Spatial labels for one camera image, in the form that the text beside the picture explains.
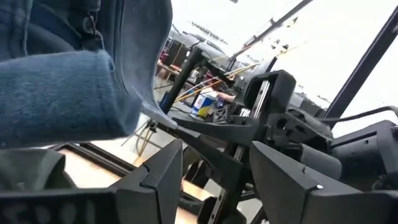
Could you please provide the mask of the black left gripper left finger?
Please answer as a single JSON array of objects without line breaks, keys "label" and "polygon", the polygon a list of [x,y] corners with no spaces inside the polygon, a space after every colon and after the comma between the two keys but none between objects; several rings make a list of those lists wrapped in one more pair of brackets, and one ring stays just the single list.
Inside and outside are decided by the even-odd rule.
[{"label": "black left gripper left finger", "polygon": [[181,178],[175,139],[106,188],[0,190],[0,224],[174,224]]}]

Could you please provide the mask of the black metal bar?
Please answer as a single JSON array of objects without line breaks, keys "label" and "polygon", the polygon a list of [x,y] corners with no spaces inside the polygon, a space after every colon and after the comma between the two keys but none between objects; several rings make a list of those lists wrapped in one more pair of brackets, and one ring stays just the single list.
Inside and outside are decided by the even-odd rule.
[{"label": "black metal bar", "polygon": [[184,66],[182,67],[181,72],[176,77],[174,84],[170,91],[164,96],[164,99],[160,102],[160,108],[165,113],[168,114],[170,111],[174,101],[177,99],[180,90],[184,86],[185,82],[191,71],[193,70],[194,66],[201,62],[202,60],[202,49],[198,47],[194,47],[193,50],[190,52],[187,61],[185,62]]}]

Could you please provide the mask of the person's hand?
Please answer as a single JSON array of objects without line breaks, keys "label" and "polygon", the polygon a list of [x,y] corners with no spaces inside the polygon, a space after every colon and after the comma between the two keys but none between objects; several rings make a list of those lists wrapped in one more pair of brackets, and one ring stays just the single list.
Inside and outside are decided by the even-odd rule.
[{"label": "person's hand", "polygon": [[233,102],[234,99],[235,99],[234,95],[229,95],[229,94],[226,94],[226,93],[223,93],[223,92],[217,91],[216,94],[217,94],[218,98],[221,98],[221,99],[223,99],[225,101],[228,101],[228,102]]}]

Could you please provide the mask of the blue yellow white package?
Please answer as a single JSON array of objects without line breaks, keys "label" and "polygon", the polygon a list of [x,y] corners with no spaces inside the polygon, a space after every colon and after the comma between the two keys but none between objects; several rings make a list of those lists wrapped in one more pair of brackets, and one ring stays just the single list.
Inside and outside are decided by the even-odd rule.
[{"label": "blue yellow white package", "polygon": [[212,104],[216,101],[216,95],[200,94],[192,106],[192,114],[202,118],[207,117]]}]

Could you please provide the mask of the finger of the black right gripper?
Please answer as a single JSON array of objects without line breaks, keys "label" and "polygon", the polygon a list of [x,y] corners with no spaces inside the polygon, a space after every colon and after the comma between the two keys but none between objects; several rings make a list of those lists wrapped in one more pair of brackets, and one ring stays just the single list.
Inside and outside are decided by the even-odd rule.
[{"label": "finger of the black right gripper", "polygon": [[[243,119],[243,117],[234,116],[234,121],[242,121]],[[174,118],[174,121],[176,121],[180,127],[206,134],[220,140],[233,142],[242,146],[249,146],[251,141],[255,140],[258,136],[257,132],[260,130],[261,125],[251,118],[245,118],[245,120],[246,122],[244,124],[216,124]]]},{"label": "finger of the black right gripper", "polygon": [[[239,203],[241,193],[244,188],[244,181],[241,176],[244,172],[244,165],[233,158],[232,149],[225,147],[221,152],[219,149],[207,144],[202,140],[202,134],[198,137],[192,136],[185,131],[179,129],[179,138],[185,142],[193,152],[184,153],[184,161],[195,159],[203,160],[208,166],[207,176],[213,179],[223,190],[223,200],[225,203]],[[237,140],[228,137],[218,137],[228,143],[228,146],[234,147],[236,151],[238,142]]]}]

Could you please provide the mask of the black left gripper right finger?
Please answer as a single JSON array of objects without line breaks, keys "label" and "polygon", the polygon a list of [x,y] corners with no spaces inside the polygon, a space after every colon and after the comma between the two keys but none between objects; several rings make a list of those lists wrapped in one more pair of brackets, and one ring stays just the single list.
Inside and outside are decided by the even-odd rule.
[{"label": "black left gripper right finger", "polygon": [[398,224],[398,190],[362,192],[258,141],[250,163],[270,224]]}]

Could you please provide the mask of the black cross-braced bracket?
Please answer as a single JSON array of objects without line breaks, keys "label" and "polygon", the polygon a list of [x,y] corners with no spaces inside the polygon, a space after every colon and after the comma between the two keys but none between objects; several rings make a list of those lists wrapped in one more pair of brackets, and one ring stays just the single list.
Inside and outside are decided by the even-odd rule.
[{"label": "black cross-braced bracket", "polygon": [[213,112],[213,122],[220,123],[228,118],[228,106],[224,106],[222,108],[218,108]]}]

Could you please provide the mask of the navy blue knit hat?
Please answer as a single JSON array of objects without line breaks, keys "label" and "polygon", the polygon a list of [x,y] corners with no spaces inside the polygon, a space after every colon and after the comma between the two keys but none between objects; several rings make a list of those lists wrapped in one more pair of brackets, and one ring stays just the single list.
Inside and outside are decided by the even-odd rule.
[{"label": "navy blue knit hat", "polygon": [[170,0],[0,0],[0,149],[126,137],[154,99]]}]

